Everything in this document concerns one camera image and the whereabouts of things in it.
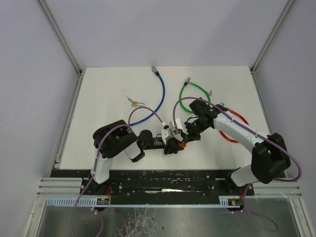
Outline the orange black padlock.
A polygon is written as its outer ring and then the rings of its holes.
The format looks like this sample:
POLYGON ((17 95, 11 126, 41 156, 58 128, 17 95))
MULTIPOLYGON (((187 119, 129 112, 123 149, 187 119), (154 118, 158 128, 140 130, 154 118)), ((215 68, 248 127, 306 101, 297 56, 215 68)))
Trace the orange black padlock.
POLYGON ((184 143, 184 142, 179 142, 179 143, 178 143, 178 146, 184 149, 184 148, 186 147, 186 143, 184 143))

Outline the brass padlock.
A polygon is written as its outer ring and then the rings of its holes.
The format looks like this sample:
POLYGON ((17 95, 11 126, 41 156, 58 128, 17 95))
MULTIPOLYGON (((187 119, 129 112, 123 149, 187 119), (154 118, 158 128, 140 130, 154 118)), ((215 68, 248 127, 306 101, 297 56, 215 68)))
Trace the brass padlock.
POLYGON ((137 102, 137 101, 132 101, 132 102, 131 102, 131 105, 132 105, 133 107, 142 107, 142 106, 145 106, 144 103, 142 103, 142 102, 137 102))

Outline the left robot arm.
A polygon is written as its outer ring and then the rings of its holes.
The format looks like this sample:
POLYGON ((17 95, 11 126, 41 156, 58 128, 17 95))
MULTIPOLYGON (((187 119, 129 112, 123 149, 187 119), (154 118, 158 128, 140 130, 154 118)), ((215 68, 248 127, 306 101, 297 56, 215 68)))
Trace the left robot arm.
POLYGON ((91 177, 97 184, 109 179, 112 159, 121 152, 124 152, 132 162, 138 162, 145 156, 145 150, 162 149, 165 155, 169 155, 176 154, 186 147, 184 142, 173 136, 167 125, 156 137, 146 129, 136 135, 122 119, 97 129, 92 138, 96 149, 96 161, 91 170, 91 177))

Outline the blue cable lock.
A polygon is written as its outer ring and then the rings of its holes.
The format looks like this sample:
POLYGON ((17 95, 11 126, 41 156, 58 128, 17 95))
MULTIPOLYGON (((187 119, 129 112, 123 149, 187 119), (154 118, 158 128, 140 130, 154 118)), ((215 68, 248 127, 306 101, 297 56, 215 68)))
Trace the blue cable lock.
MULTIPOLYGON (((128 123, 131 127, 143 124, 150 120, 152 117, 155 117, 155 113, 159 111, 162 107, 165 97, 166 97, 166 86, 165 82, 160 75, 159 70, 155 66, 151 66, 151 72, 154 74, 154 81, 146 82, 143 86, 144 88, 140 88, 141 96, 144 96, 145 101, 142 102, 145 104, 144 107, 150 108, 152 111, 148 110, 148 114, 142 114, 142 117, 137 121, 132 121, 132 118, 128 120, 128 123)), ((134 107, 130 113, 140 107, 134 107)))

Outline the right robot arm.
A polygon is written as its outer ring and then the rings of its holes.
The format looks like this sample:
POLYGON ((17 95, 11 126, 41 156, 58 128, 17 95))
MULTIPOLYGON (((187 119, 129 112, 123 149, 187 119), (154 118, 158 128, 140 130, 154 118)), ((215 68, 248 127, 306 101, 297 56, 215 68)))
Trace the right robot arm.
POLYGON ((210 106, 201 100, 194 100, 189 107, 196 115, 193 122, 185 122, 184 142, 200 140, 200 134, 208 128, 222 131, 238 141, 251 153, 251 164, 236 169, 229 179, 237 187, 253 182, 270 183, 291 166, 286 145, 281 135, 259 133, 248 124, 234 118, 227 108, 210 106))

